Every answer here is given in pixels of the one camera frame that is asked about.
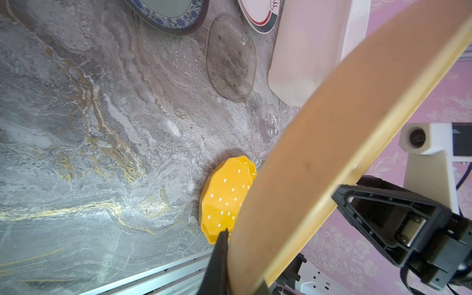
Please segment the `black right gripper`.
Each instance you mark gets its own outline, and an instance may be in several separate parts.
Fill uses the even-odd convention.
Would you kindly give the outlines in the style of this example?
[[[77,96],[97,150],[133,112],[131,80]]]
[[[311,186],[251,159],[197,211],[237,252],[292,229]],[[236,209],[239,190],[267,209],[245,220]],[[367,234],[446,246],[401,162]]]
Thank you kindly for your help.
[[[380,178],[341,185],[342,216],[390,263],[434,289],[472,288],[472,221],[447,206]]]

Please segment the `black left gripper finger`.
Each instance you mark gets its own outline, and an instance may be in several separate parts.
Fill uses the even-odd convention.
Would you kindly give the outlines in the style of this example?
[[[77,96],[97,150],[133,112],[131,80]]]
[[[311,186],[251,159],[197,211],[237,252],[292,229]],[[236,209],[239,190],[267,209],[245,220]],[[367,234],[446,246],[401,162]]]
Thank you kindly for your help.
[[[228,239],[228,229],[219,233],[197,295],[230,294],[227,271]]]

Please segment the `yellow dotted scalloped plate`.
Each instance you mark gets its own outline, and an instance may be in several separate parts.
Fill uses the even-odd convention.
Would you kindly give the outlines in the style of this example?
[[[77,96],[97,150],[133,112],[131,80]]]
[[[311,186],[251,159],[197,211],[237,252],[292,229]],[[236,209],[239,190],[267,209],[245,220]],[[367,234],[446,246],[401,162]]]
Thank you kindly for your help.
[[[199,200],[199,225],[209,244],[216,243],[220,232],[233,231],[256,176],[247,156],[230,157],[210,173]]]

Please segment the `plain cream yellow plate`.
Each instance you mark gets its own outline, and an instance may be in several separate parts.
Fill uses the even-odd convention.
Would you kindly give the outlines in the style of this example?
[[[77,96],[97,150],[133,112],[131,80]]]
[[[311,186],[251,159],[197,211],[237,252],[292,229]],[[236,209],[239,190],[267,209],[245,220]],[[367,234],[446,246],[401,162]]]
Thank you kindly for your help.
[[[237,218],[227,256],[235,295],[272,283],[472,40],[470,1],[416,1],[370,34],[285,129]]]

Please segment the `white plate green red rim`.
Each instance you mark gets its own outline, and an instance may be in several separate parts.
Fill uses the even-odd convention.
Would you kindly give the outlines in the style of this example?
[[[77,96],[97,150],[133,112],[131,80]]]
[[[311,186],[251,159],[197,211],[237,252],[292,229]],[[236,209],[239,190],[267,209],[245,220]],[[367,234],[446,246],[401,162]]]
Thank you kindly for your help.
[[[280,0],[237,0],[249,25],[258,33],[268,34],[276,25]]]

